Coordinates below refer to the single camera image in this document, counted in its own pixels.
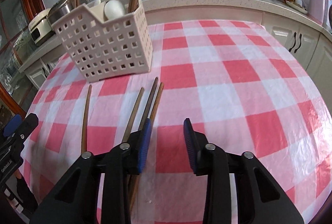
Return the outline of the beige perforated utensil basket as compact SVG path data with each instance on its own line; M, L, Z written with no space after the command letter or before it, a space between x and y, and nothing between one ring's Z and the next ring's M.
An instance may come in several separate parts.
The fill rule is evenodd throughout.
M132 13L108 20L104 6L109 0L82 4L56 21L52 28L74 65L88 82L147 73L153 44L142 1ZM129 0L119 0L128 7Z

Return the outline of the small plate with condiments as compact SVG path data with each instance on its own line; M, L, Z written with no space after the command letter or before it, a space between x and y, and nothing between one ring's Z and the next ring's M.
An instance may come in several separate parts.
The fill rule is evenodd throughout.
M303 5L303 0L284 0L284 2L298 12L305 15L308 14L308 11Z

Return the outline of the white lower cabinets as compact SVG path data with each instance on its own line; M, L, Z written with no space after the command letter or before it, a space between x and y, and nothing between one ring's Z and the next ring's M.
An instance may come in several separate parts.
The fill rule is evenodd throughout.
M168 9L150 10L146 12L149 25L202 19L229 19L235 21L256 22L281 43L307 69L315 52L323 27L291 9L278 5L269 5L250 9L247 7L171 7ZM65 54L57 36L52 36L39 47L18 69L25 74L36 88L40 88L59 57Z

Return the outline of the kitchen countertop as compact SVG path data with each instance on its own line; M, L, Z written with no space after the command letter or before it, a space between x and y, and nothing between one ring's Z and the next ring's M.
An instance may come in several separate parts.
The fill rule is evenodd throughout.
M273 3L263 0L139 0L142 1L145 13L150 10L168 9L171 7L247 7L267 10ZM240 45L245 49L249 45L277 46L272 54L276 59L297 60L289 50L278 42L263 25L250 21L235 21L229 19L194 19L189 21L164 22L148 24L149 35L153 44L153 53L157 51L155 40L165 39L168 48L177 49L192 46L196 53L204 45ZM330 38L321 32L312 59L323 54L323 46Z

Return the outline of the red white checkered tablecloth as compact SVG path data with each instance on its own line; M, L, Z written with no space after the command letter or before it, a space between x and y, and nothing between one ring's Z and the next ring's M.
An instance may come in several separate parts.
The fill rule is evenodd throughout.
M87 148L122 140L141 88L164 84L132 215L134 223L200 223L206 178L192 173L183 121L224 151L252 152L309 222L331 192L331 115L311 78L251 22L185 21L149 26L149 73L87 84L64 55L34 98L39 125L20 171L42 200L80 156L87 94Z

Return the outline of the wooden glass sliding door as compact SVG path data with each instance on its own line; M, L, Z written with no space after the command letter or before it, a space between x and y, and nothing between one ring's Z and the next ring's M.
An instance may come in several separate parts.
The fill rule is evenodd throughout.
M1 0L1 106L26 115L37 89L19 68L37 49L29 32L43 0Z

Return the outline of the silver rice cooker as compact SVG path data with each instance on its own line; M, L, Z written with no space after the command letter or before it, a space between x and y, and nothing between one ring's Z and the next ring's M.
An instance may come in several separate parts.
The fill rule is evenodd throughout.
M90 0L80 0L80 4L88 4ZM52 26L56 21L70 13L74 9L75 0L59 0L53 7L50 8L50 11L47 15L47 20Z

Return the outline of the white small cooker appliance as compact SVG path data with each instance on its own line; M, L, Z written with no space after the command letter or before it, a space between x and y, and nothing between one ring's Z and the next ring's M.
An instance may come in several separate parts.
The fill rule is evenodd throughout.
M39 47L50 39L55 32L47 20L50 8L42 10L29 23L28 28L34 44Z

